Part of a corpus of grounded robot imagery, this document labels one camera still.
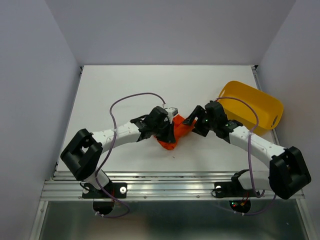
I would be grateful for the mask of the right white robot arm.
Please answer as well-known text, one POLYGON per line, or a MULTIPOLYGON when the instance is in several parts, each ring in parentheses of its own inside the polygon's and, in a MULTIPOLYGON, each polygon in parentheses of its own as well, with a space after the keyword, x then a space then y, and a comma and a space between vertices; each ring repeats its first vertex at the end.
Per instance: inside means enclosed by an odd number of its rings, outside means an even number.
POLYGON ((204 107, 198 105, 183 121, 193 126, 193 132, 206 137, 210 131, 227 143, 247 151, 268 167, 268 172, 253 175, 252 168, 236 172, 226 182, 217 182, 212 190, 216 198, 235 198, 248 194, 257 197, 259 191, 272 191, 287 200, 307 186, 312 178, 301 151, 292 146, 285 148, 251 132, 241 122, 228 119, 218 101, 204 107))

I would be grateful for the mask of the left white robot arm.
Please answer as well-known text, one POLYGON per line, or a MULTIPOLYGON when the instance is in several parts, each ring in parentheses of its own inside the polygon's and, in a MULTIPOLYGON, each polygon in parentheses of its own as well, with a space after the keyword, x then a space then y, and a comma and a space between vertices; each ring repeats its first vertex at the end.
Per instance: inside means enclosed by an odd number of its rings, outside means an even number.
POLYGON ((149 114, 134 118, 114 129, 89 132, 79 130, 60 154, 78 181, 89 183, 95 193, 106 197, 111 193, 111 180, 98 167, 100 157, 110 149, 156 137, 165 143, 175 143, 173 118, 176 107, 156 106, 149 114))

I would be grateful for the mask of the orange t shirt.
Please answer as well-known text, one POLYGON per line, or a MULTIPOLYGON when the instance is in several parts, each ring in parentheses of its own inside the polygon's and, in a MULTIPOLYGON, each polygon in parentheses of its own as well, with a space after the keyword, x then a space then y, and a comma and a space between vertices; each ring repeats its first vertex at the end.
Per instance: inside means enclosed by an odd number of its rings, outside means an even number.
POLYGON ((173 150, 174 148, 177 147, 180 138, 185 137, 187 134, 189 134, 194 129, 194 125, 196 123, 196 120, 193 120, 191 125, 183 124, 184 120, 185 120, 185 118, 182 117, 180 114, 177 114, 173 118, 173 122, 174 122, 174 129, 173 130, 174 130, 174 137, 175 137, 174 143, 168 143, 168 142, 157 140, 157 142, 164 149, 166 149, 168 151, 173 150))

